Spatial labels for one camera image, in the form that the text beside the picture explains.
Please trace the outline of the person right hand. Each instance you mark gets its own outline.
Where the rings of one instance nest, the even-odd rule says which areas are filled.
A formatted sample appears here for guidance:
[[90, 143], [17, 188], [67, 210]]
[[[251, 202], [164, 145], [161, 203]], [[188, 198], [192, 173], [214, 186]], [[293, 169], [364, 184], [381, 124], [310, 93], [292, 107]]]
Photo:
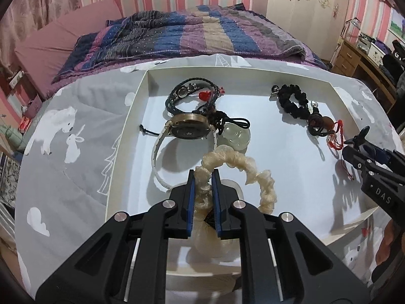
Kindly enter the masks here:
[[385, 226], [375, 262], [376, 267], [371, 275], [373, 284], [404, 279], [404, 234], [393, 220]]

